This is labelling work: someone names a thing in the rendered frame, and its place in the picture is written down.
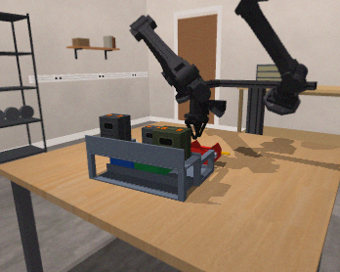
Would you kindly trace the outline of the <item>green open bin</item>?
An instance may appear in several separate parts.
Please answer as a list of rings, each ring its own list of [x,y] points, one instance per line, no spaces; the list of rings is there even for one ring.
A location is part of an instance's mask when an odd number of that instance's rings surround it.
[[[173,170],[173,169],[157,167],[157,166],[152,166],[152,165],[147,165],[147,164],[142,164],[142,163],[137,163],[137,162],[134,162],[134,165],[135,165],[135,169],[153,172],[153,173],[158,173],[158,174],[163,174],[163,175],[166,175],[171,170]]]

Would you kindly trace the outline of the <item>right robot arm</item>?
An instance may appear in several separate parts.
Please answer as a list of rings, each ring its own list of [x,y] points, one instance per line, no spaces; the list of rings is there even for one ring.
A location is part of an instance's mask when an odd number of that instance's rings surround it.
[[[191,99],[196,98],[197,100],[194,101],[193,114],[204,115],[210,111],[217,117],[222,117],[226,110],[227,101],[209,100],[211,97],[211,91],[207,86],[199,81],[199,78],[201,77],[199,74],[200,71],[194,64],[190,65],[186,60],[177,56],[153,31],[157,28],[157,24],[153,18],[150,15],[142,15],[139,21],[136,21],[136,23],[132,23],[131,25],[130,32],[132,35],[138,42],[143,39],[156,59],[159,61],[161,67],[163,66],[163,72],[161,74],[165,75],[165,77],[163,77],[168,83],[171,83],[171,85],[169,85],[174,86],[178,92],[175,98],[179,99],[190,95]],[[210,106],[206,103],[210,103]]]

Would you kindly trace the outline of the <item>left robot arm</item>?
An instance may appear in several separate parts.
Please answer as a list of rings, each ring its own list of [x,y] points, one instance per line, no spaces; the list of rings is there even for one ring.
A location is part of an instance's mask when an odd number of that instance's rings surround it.
[[[269,0],[240,0],[234,12],[248,23],[280,73],[282,81],[272,89],[266,100],[292,110],[299,98],[295,93],[304,89],[308,69],[305,65],[299,64],[296,59],[294,61],[285,49],[259,7],[258,2],[263,1]],[[257,4],[254,5],[255,3]]]

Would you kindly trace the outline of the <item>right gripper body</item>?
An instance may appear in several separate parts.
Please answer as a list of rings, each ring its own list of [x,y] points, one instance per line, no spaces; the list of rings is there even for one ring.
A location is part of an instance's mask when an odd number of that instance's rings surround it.
[[[196,99],[190,99],[190,112],[184,114],[185,121],[197,122],[197,121],[204,121],[204,120],[208,119],[209,117],[207,115],[209,115],[209,113],[206,113],[204,115],[202,115],[202,114],[193,114],[193,111],[194,111],[194,101],[197,101],[197,100]]]

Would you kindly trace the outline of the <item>grey metal shelf rack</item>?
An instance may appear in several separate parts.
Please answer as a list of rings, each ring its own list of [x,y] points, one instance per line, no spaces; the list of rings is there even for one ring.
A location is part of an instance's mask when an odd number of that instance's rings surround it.
[[[109,184],[184,202],[187,191],[199,187],[214,171],[215,150],[204,155],[191,152],[185,160],[185,150],[85,135],[89,178]],[[166,175],[106,164],[106,172],[97,176],[95,155],[122,159],[173,169]],[[208,160],[208,165],[204,164]]]

